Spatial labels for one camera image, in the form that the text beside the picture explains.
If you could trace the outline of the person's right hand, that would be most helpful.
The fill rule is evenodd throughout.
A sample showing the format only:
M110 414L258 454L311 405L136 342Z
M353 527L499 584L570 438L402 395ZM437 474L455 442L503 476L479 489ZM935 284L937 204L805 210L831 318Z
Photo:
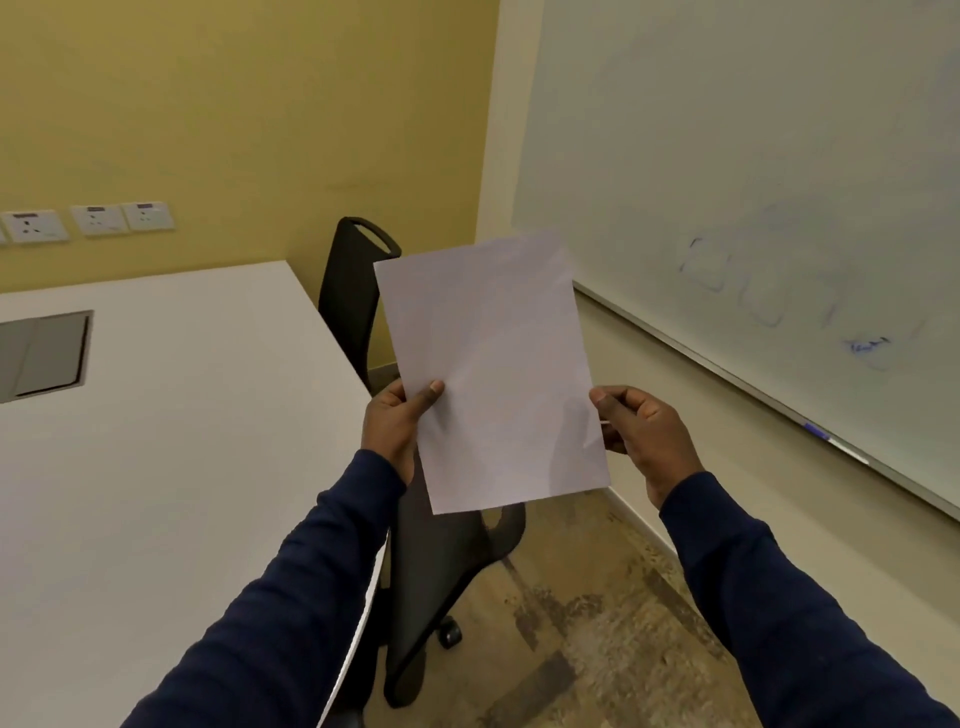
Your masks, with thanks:
M607 451L630 459L645 480L648 500L660 511L681 483L706 468L676 409L654 394L633 388L638 391L636 424L615 429L599 417L604 445Z

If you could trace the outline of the white paper sheet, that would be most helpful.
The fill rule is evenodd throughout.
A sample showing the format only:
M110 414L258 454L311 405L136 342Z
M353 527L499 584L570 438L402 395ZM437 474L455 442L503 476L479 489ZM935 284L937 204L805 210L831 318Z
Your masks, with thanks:
M402 382L445 385L417 432L435 515L611 486L557 235L399 257L374 272Z

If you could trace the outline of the person's left hand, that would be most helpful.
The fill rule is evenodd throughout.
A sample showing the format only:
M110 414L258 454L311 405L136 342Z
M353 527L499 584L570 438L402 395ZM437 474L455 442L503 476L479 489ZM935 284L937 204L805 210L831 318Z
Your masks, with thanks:
M416 473L415 452L420 419L403 412L404 384L398 378L376 394L366 407L361 449L381 456L409 486Z

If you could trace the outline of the person's left forearm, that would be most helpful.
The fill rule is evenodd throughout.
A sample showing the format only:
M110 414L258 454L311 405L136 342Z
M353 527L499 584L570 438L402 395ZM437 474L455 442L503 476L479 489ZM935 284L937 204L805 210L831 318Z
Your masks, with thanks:
M361 449L121 728L317 728L405 486Z

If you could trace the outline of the white wall socket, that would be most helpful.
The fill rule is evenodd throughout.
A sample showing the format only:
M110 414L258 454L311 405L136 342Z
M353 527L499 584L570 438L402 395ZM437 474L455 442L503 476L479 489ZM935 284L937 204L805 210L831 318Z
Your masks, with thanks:
M169 205L164 201L122 202L120 209L133 233L166 232L176 229Z
M0 212L0 222L14 244L50 244L70 240L70 233L59 213L52 209Z
M119 204L74 204L70 206L70 213L84 237L124 236L130 232Z

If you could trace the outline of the blue whiteboard marker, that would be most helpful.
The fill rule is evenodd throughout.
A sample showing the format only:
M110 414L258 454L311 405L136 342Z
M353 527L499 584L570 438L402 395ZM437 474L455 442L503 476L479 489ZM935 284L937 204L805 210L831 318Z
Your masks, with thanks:
M849 446L847 443L844 443L842 440L836 438L833 434L822 429L815 423L806 420L802 426L806 431L821 439L823 442L832 445L835 449L846 456L856 460L861 464L867 465L868 467L871 466L871 460L868 457L860 453L855 448Z

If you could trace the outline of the person's right forearm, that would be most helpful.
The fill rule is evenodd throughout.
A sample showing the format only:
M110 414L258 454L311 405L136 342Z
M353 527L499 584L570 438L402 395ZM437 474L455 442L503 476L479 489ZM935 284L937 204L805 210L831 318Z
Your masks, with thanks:
M960 728L710 472L679 483L659 516L763 728Z

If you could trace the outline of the black office chair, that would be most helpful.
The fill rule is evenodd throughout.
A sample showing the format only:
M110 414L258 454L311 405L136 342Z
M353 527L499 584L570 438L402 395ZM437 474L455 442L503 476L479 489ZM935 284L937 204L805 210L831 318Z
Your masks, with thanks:
M335 229L318 295L318 313L370 393L376 388L368 354L379 292L375 264L402 249L378 225L342 217ZM364 709L386 647L384 697L391 708L410 706L424 684L426 646L436 635L445 650L462 641L450 609L487 567L506 558L526 528L524 504L502 509L487 526L480 512L434 515L420 464L390 529L390 584L374 569L372 603L342 683L320 728L364 728Z

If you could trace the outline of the white whiteboard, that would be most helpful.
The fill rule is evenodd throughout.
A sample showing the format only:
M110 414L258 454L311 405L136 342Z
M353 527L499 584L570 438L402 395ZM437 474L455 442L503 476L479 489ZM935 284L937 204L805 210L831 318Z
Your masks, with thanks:
M511 224L960 520L960 0L546 0Z

